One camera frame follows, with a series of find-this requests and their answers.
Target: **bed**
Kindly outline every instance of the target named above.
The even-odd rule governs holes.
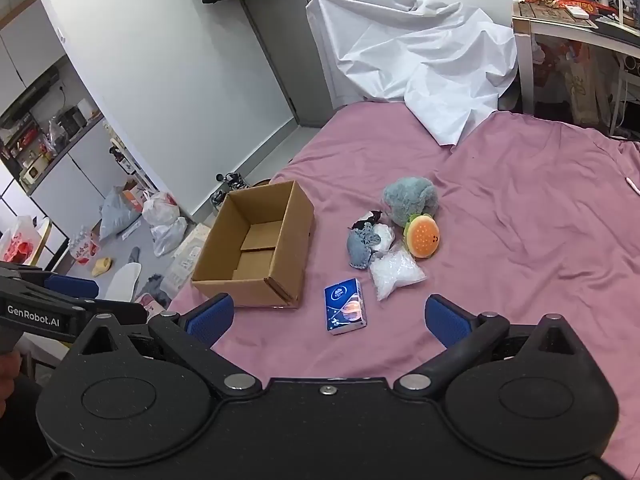
[[[430,178],[440,195],[442,243],[420,266],[428,280],[381,303],[368,272],[352,269],[347,229],[380,208],[397,178]],[[596,130],[494,112],[456,148],[440,147],[404,104],[358,103],[340,112],[274,178],[295,179],[316,208],[297,310],[237,309],[214,350],[259,377],[372,377],[389,381],[444,348],[424,326],[439,293],[513,323],[563,314],[620,401],[604,459],[640,478],[640,184],[636,144]],[[368,326],[326,332],[323,289],[362,282]],[[205,298],[185,287],[172,310]]]

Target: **gray door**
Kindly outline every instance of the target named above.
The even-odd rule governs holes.
[[[244,0],[243,6],[298,123],[323,126],[334,114],[308,21],[311,0]]]

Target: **box on floor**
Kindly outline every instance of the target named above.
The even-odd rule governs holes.
[[[314,206],[294,181],[233,191],[202,248],[193,285],[237,306],[296,307]]]

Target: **range hood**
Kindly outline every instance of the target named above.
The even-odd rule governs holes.
[[[23,118],[59,79],[60,72],[56,66],[47,69],[0,116],[0,128],[11,129],[15,122]]]

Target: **tissue pack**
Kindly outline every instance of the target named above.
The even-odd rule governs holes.
[[[331,334],[342,334],[367,325],[360,282],[353,278],[328,286],[324,290],[326,329]]]

